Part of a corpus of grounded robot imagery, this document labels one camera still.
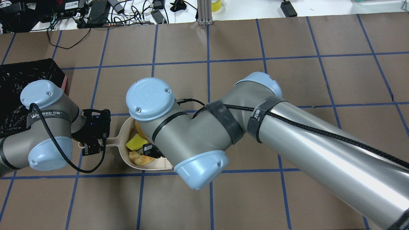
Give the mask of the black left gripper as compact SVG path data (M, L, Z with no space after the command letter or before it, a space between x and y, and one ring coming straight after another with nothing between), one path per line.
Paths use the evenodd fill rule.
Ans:
M85 124L72 134L72 138L82 144L81 155L91 156L104 152L110 134L111 111L83 109L81 117L86 119Z

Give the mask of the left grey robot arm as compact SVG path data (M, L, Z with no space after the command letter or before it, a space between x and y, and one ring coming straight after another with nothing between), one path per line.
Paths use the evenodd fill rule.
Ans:
M29 83L20 101L29 110L27 130L1 139L1 177L28 166L53 171L69 165L81 173L101 166L111 127L109 109L82 110L49 80ZM73 141L83 145L83 156L102 154L94 168L81 169L72 162Z

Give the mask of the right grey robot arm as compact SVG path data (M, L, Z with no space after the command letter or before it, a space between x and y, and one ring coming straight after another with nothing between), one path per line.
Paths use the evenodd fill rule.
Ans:
M251 73L194 118L160 78L133 83L126 104L191 189L212 182L229 163L226 150L248 134L378 227L408 229L408 162L284 100L268 74Z

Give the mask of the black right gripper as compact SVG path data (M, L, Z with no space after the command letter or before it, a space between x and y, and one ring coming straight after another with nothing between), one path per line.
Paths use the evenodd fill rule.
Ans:
M158 149L158 147L152 145L151 143L147 143L142 146L142 155L149 156L155 159L165 157L163 153Z

